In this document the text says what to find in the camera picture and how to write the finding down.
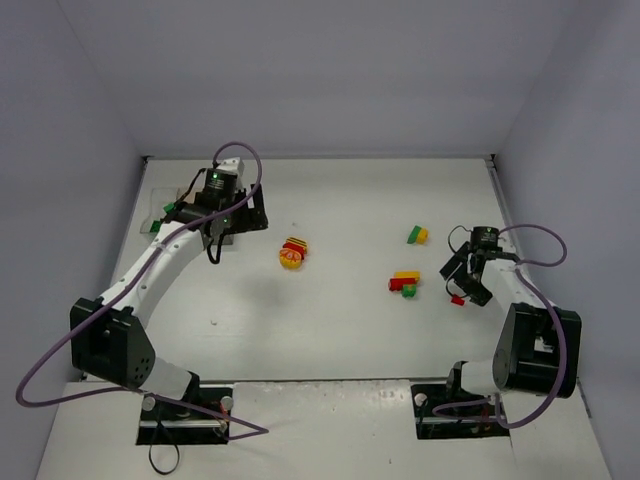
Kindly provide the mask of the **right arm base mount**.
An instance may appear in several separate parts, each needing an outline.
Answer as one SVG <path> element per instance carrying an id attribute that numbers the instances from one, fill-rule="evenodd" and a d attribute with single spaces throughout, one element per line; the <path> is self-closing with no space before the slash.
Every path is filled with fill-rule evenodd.
<path id="1" fill-rule="evenodd" d="M 476 440 L 509 437 L 496 420 L 495 405 L 482 396 L 452 394 L 444 383 L 410 385 L 418 440 Z"/>

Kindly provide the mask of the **red long lego brick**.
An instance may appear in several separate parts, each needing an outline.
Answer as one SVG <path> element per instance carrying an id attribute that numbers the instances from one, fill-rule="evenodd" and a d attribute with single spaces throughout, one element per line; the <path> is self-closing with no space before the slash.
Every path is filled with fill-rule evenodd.
<path id="1" fill-rule="evenodd" d="M 406 285 L 417 285 L 418 280 L 415 277 L 392 277 L 388 282 L 388 289 L 391 292 L 402 291 Z"/>

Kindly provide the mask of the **yellow small lego brick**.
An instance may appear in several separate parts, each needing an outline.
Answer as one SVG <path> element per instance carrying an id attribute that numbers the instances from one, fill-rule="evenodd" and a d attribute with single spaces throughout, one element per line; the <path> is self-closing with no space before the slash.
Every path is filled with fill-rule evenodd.
<path id="1" fill-rule="evenodd" d="M 428 236 L 429 236 L 429 231 L 425 228 L 420 228 L 416 236 L 416 243 L 425 244 L 428 239 Z"/>

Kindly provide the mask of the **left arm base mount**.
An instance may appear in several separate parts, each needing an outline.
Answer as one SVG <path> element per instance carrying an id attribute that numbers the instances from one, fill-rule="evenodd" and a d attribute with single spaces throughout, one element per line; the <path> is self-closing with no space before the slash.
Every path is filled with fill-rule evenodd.
<path id="1" fill-rule="evenodd" d="M 230 415 L 234 389 L 230 384 L 200 388 L 199 405 Z M 145 396 L 139 415 L 136 444 L 166 446 L 226 445 L 231 434 L 228 421 Z"/>

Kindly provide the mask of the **small red lego piece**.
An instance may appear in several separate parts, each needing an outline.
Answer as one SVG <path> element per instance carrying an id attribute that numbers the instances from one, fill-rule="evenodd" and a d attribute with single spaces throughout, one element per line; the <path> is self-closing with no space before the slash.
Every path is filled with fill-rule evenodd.
<path id="1" fill-rule="evenodd" d="M 454 295 L 454 296 L 451 298 L 451 303 L 452 303 L 452 304 L 454 304 L 454 305 L 457 305 L 457 306 L 463 306 L 463 305 L 465 304 L 465 300 L 464 300 L 464 299 L 462 299 L 462 298 L 461 298 L 461 297 L 459 297 L 459 296 Z"/>

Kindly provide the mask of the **green number two lego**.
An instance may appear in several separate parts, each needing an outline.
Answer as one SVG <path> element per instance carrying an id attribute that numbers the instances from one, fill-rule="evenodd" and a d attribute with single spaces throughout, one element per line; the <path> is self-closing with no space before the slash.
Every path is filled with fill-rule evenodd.
<path id="1" fill-rule="evenodd" d="M 413 298 L 417 293 L 416 284 L 405 284 L 402 286 L 401 295 L 403 298 Z"/>

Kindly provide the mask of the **red curved lego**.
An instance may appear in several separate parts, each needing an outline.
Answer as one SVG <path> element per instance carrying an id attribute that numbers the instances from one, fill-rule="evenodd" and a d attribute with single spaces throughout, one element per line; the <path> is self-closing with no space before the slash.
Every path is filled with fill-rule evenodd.
<path id="1" fill-rule="evenodd" d="M 304 253 L 301 249 L 298 249 L 295 245 L 283 244 L 281 249 L 281 255 L 289 259 L 302 261 L 307 253 Z"/>

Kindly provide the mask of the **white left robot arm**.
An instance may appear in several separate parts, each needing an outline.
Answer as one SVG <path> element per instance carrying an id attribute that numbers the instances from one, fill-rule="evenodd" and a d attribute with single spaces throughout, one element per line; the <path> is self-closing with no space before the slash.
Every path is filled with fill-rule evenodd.
<path id="1" fill-rule="evenodd" d="M 130 269 L 98 298 L 76 301 L 70 326 L 91 322 L 71 340 L 76 369 L 125 389 L 198 400 L 198 375 L 160 358 L 146 329 L 160 300 L 192 261 L 206 254 L 217 264 L 225 238 L 267 228 L 262 188 L 243 188 L 243 171 L 240 158 L 207 169 L 203 189 L 193 201 L 181 200 L 169 209 Z"/>

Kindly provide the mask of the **green lego in container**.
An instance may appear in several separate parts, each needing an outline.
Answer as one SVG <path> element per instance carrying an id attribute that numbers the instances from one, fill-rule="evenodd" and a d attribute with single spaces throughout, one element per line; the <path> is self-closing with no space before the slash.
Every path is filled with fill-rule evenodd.
<path id="1" fill-rule="evenodd" d="M 150 227 L 151 233 L 157 233 L 161 228 L 162 222 L 160 220 L 154 220 Z"/>

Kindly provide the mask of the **clear plastic container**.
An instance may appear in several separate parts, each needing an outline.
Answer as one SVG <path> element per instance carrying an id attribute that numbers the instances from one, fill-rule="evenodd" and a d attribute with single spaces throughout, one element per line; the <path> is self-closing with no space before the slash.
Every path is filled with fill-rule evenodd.
<path id="1" fill-rule="evenodd" d="M 178 188 L 154 188 L 149 194 L 149 204 L 146 210 L 147 215 L 140 225 L 140 233 L 151 235 L 151 224 L 154 220 L 160 220 L 166 215 L 163 207 L 168 203 L 175 203 L 178 198 Z"/>

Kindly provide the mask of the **yellow striped curved lego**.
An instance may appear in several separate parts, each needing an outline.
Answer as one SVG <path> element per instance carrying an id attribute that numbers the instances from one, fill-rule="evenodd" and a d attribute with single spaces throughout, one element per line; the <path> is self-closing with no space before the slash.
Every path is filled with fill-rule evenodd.
<path id="1" fill-rule="evenodd" d="M 286 239 L 286 244 L 295 245 L 298 249 L 301 249 L 304 253 L 308 252 L 308 244 L 301 239 L 298 239 L 295 237 L 288 237 Z"/>

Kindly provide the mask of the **green slope lego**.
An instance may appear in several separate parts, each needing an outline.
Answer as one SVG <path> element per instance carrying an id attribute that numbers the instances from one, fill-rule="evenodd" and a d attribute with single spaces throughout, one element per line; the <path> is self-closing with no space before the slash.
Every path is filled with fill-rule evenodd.
<path id="1" fill-rule="evenodd" d="M 421 232 L 422 232 L 422 228 L 418 225 L 415 225 L 414 228 L 411 230 L 410 234 L 408 235 L 407 243 L 415 244 Z"/>

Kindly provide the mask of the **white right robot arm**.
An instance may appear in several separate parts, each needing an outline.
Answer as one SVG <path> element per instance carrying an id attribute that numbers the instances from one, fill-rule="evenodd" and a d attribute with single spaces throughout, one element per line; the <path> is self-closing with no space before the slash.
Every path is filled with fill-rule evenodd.
<path id="1" fill-rule="evenodd" d="M 497 307 L 502 330 L 491 358 L 461 360 L 447 379 L 450 398 L 511 391 L 566 399 L 577 386 L 582 320 L 535 290 L 525 264 L 499 244 L 496 227 L 476 226 L 440 269 L 451 302 Z"/>

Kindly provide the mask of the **yellow butterfly print lego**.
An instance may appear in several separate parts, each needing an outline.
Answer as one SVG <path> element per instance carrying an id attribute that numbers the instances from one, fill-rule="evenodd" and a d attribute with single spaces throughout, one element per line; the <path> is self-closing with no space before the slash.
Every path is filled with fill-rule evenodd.
<path id="1" fill-rule="evenodd" d="M 279 251 L 279 262 L 280 265 L 286 270 L 297 270 L 302 266 L 304 259 L 302 261 L 296 261 L 289 259 L 285 256 L 281 255 L 281 250 Z"/>

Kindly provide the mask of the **yellow long lego brick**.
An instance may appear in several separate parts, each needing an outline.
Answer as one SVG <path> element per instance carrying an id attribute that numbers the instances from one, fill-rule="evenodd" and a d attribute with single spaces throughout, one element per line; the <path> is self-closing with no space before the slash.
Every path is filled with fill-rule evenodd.
<path id="1" fill-rule="evenodd" d="M 418 284 L 421 279 L 421 274 L 419 271 L 397 271 L 394 273 L 394 278 L 396 279 L 411 279 L 414 283 Z"/>

